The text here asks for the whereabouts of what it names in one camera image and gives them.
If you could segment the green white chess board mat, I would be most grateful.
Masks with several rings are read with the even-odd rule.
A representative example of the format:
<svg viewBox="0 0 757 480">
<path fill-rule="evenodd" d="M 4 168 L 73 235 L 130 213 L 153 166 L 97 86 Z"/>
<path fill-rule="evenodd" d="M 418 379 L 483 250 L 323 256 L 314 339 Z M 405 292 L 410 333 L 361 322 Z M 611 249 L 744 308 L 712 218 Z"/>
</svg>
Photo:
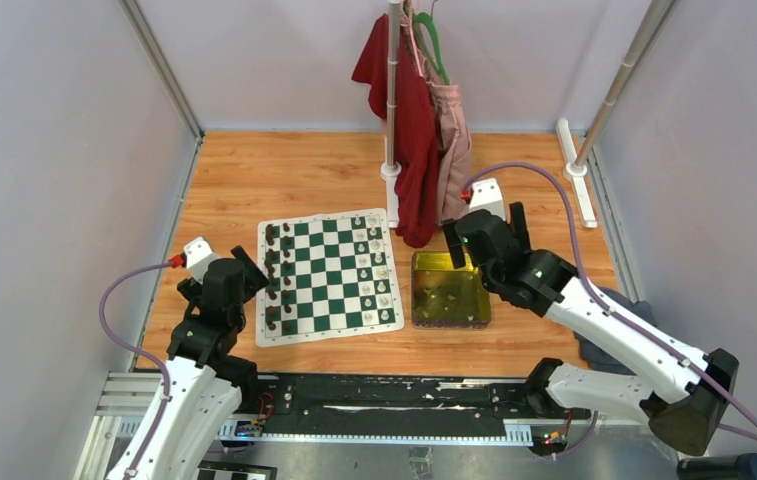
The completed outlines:
<svg viewBox="0 0 757 480">
<path fill-rule="evenodd" d="M 369 215 L 378 217 L 370 226 Z M 353 218 L 361 216 L 359 226 Z M 370 239 L 368 230 L 380 231 Z M 364 229 L 365 241 L 356 240 L 356 231 Z M 405 326 L 400 281 L 392 249 L 391 231 L 384 209 L 363 209 L 340 213 L 317 214 L 259 223 L 258 263 L 266 271 L 269 285 L 256 295 L 255 342 L 262 348 L 399 331 Z M 381 248 L 373 251 L 372 240 Z M 357 244 L 367 251 L 359 253 Z M 384 263 L 375 265 L 374 254 L 382 253 Z M 368 256 L 367 266 L 358 264 L 359 256 Z M 388 276 L 379 278 L 376 268 L 385 266 Z M 368 269 L 370 278 L 359 278 L 359 270 Z M 388 289 L 381 293 L 381 281 Z M 363 285 L 371 294 L 363 295 Z M 392 303 L 381 308 L 379 297 L 390 295 Z M 363 304 L 371 298 L 373 306 Z M 391 321 L 382 323 L 382 310 L 389 310 Z"/>
</svg>

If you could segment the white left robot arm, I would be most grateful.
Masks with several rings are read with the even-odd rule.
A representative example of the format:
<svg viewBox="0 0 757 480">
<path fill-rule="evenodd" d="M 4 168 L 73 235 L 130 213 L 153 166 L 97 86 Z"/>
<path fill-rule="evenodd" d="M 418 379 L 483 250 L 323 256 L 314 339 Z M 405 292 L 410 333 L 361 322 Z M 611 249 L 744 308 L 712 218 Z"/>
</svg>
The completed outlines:
<svg viewBox="0 0 757 480">
<path fill-rule="evenodd" d="M 193 478 L 226 419 L 252 411 L 260 400 L 256 364 L 230 352 L 246 326 L 245 305 L 268 286 L 267 277 L 242 247 L 223 257 L 203 237 L 164 265 L 189 273 L 177 286 L 188 305 L 172 331 L 167 360 L 102 327 L 117 345 L 155 362 L 161 374 L 110 479 Z"/>
</svg>

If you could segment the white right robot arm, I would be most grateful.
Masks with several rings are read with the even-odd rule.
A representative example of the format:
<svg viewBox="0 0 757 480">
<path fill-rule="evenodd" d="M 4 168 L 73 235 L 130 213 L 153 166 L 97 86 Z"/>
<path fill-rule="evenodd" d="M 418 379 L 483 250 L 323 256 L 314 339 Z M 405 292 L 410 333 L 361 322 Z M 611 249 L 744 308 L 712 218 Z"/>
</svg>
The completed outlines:
<svg viewBox="0 0 757 480">
<path fill-rule="evenodd" d="M 511 219 L 486 210 L 443 227 L 454 266 L 477 267 L 484 288 L 510 305 L 563 325 L 614 357 L 629 374 L 541 360 L 527 378 L 525 403 L 538 417 L 587 409 L 645 424 L 676 451 L 701 456 L 729 404 L 739 370 L 725 349 L 681 342 L 615 301 L 576 265 L 530 245 L 523 206 Z"/>
</svg>

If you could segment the yellow tray of white pieces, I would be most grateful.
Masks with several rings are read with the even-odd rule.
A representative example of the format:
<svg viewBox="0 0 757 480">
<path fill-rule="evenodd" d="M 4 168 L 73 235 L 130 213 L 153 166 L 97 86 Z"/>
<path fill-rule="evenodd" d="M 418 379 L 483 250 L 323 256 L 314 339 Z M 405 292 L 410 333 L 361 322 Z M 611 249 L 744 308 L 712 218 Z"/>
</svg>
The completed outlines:
<svg viewBox="0 0 757 480">
<path fill-rule="evenodd" d="M 455 268 L 448 252 L 420 251 L 411 262 L 412 325 L 483 330 L 492 320 L 490 294 L 467 254 Z"/>
</svg>

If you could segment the white rack foot right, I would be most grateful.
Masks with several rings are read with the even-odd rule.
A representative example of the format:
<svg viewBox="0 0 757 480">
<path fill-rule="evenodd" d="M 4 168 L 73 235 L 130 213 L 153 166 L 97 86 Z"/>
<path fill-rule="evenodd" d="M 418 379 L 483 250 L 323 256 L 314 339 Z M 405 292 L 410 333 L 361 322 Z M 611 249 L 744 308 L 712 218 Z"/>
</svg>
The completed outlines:
<svg viewBox="0 0 757 480">
<path fill-rule="evenodd" d="M 586 177 L 588 167 L 577 163 L 578 152 L 575 141 L 565 118 L 560 118 L 555 124 L 555 133 L 558 138 L 561 154 L 564 161 L 564 177 L 569 181 L 578 207 L 578 216 L 584 228 L 597 228 L 599 226 L 595 215 L 590 191 L 587 187 Z"/>
</svg>

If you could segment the pink hanging garment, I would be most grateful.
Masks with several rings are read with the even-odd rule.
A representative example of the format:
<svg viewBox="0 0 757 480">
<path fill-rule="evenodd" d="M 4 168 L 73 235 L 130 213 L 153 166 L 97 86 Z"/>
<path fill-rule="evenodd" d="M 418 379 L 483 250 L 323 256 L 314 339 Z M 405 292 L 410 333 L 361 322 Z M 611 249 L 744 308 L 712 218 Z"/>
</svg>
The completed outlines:
<svg viewBox="0 0 757 480">
<path fill-rule="evenodd" d="M 427 97 L 436 135 L 438 169 L 436 176 L 437 223 L 457 220 L 468 211 L 462 197 L 463 184 L 471 174 L 472 137 L 463 112 L 459 86 L 445 85 L 430 65 L 414 36 L 412 4 L 402 4 L 404 12 L 403 39 L 418 79 L 427 87 Z"/>
</svg>

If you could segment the white clothes rack pole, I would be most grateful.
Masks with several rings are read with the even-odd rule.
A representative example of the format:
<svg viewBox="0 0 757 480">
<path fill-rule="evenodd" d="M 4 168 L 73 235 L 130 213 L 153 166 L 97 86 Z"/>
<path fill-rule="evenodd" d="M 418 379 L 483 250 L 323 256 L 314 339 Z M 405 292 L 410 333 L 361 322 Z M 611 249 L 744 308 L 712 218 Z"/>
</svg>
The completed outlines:
<svg viewBox="0 0 757 480">
<path fill-rule="evenodd" d="M 396 128 L 396 73 L 398 65 L 398 49 L 400 42 L 400 20 L 402 0 L 388 1 L 388 38 L 386 59 L 387 101 L 386 101 L 386 129 L 384 133 L 384 164 L 381 175 L 386 185 L 386 210 L 390 228 L 395 229 L 399 223 L 399 199 L 395 192 L 397 178 L 401 173 L 401 166 L 395 160 L 395 128 Z"/>
</svg>

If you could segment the red hanging garment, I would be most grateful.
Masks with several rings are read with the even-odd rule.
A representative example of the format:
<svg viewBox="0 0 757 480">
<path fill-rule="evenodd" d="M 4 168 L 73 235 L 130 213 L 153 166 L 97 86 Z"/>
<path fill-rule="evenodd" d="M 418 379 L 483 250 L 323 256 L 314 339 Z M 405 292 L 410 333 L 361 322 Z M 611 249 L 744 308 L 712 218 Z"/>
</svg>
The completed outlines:
<svg viewBox="0 0 757 480">
<path fill-rule="evenodd" d="M 387 118 L 387 56 L 390 22 L 376 19 L 351 80 L 369 86 L 372 112 Z M 437 224 L 439 158 L 429 88 L 402 43 L 396 65 L 394 160 L 401 166 L 394 187 L 399 199 L 396 234 L 412 248 L 426 246 Z"/>
</svg>

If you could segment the grey cloth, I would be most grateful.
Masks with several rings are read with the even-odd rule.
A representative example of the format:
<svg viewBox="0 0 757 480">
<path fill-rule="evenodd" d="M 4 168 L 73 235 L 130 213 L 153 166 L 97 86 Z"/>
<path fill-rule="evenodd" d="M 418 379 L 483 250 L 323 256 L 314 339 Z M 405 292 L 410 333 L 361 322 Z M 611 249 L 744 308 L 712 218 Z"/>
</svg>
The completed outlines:
<svg viewBox="0 0 757 480">
<path fill-rule="evenodd" d="M 644 301 L 632 302 L 612 289 L 581 282 L 569 284 L 565 292 L 582 295 L 576 304 L 564 304 L 559 318 L 574 327 L 579 353 L 595 372 L 633 376 L 630 370 L 655 371 L 657 352 L 643 333 L 657 333 L 651 308 Z"/>
</svg>

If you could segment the green clothes hanger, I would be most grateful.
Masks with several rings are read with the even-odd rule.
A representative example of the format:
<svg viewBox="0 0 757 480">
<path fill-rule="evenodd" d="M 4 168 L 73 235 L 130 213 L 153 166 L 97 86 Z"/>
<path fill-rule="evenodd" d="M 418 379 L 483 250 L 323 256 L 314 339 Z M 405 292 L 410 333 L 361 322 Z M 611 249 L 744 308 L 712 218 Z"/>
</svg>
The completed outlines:
<svg viewBox="0 0 757 480">
<path fill-rule="evenodd" d="M 439 32 L 434 20 L 434 8 L 437 3 L 438 0 L 433 0 L 427 12 L 417 11 L 412 15 L 414 36 L 435 73 L 445 85 L 448 85 L 451 80 L 442 60 Z"/>
</svg>

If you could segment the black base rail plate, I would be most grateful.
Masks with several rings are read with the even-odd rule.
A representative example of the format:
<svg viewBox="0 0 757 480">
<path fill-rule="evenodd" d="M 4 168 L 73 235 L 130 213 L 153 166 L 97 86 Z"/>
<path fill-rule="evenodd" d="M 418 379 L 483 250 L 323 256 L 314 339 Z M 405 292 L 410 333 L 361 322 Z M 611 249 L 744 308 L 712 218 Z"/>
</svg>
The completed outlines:
<svg viewBox="0 0 757 480">
<path fill-rule="evenodd" d="M 275 373 L 232 414 L 247 423 L 269 413 L 263 434 L 319 438 L 488 439 L 506 423 L 585 423 L 585 409 L 567 411 L 536 398 L 522 378 Z"/>
</svg>

